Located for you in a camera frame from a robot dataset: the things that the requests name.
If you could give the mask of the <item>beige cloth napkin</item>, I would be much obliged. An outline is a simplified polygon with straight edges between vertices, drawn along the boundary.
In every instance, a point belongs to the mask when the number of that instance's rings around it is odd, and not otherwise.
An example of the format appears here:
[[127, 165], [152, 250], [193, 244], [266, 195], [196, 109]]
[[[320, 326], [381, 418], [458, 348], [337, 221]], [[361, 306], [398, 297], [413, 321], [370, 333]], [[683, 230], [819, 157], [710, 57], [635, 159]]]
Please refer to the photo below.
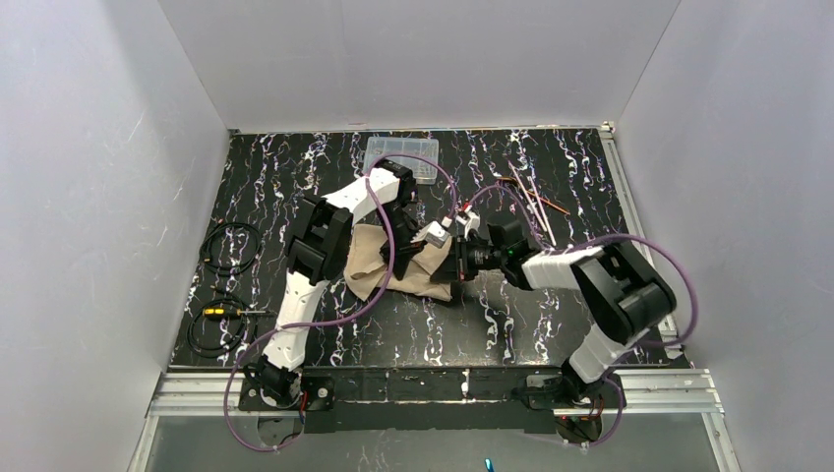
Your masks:
[[[380, 249], [386, 240], [387, 235], [381, 226], [358, 224], [353, 229], [343, 274], [349, 290], [362, 301], [368, 301], [371, 294], [382, 285], [387, 263]], [[430, 276], [448, 256], [449, 249], [450, 241], [441, 248], [427, 244], [409, 262], [401, 279], [391, 277], [387, 289], [443, 302], [450, 301], [451, 285], [430, 280]]]

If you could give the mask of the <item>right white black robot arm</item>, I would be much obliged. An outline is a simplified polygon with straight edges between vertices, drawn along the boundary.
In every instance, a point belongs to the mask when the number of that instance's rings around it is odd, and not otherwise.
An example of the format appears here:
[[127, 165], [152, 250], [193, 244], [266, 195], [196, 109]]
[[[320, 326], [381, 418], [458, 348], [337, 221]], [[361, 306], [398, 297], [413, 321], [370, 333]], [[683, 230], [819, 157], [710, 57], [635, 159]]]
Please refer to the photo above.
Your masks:
[[474, 230], [455, 237], [431, 279], [463, 282], [482, 270], [498, 270], [521, 290], [579, 291], [593, 323], [561, 367], [565, 385], [581, 389], [601, 381], [639, 337], [677, 307], [673, 289], [629, 241], [557, 253], [534, 247], [517, 221], [491, 222], [487, 228], [487, 238]]

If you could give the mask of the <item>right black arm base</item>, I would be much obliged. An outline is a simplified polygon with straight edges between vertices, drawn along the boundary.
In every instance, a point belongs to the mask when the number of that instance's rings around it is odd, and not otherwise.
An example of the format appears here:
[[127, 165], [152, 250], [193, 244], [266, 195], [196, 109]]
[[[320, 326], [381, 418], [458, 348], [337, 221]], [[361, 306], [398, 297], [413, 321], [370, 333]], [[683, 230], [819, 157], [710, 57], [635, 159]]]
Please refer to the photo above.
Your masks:
[[621, 394], [602, 379], [585, 383], [579, 377], [564, 376], [561, 372], [523, 377], [510, 396], [532, 410], [616, 408], [621, 399]]

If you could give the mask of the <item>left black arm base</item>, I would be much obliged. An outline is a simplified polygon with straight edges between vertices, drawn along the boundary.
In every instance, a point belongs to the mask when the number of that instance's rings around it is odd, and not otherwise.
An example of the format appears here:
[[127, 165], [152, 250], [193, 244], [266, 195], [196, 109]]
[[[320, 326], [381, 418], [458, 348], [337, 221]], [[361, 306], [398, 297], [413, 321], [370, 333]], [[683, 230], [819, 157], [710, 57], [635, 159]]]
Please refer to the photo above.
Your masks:
[[243, 376], [238, 401], [242, 411], [327, 411], [334, 404], [334, 380], [312, 371], [280, 374], [250, 364], [243, 368]]

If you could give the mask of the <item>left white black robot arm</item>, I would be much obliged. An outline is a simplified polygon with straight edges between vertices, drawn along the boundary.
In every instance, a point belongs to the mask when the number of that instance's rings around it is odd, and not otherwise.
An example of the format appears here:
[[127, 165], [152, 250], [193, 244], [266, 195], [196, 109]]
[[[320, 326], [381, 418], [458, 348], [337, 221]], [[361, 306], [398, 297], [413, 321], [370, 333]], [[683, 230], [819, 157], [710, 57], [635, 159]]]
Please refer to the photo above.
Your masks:
[[402, 278], [415, 255], [425, 247], [416, 242], [416, 222], [405, 207], [417, 200], [412, 170], [383, 159], [342, 189], [307, 196], [290, 224], [285, 248], [287, 275], [274, 334], [262, 357], [280, 371], [292, 372], [305, 358], [306, 339], [321, 297], [346, 268], [354, 223], [371, 212], [391, 226], [391, 237], [377, 250], [392, 264], [392, 276]]

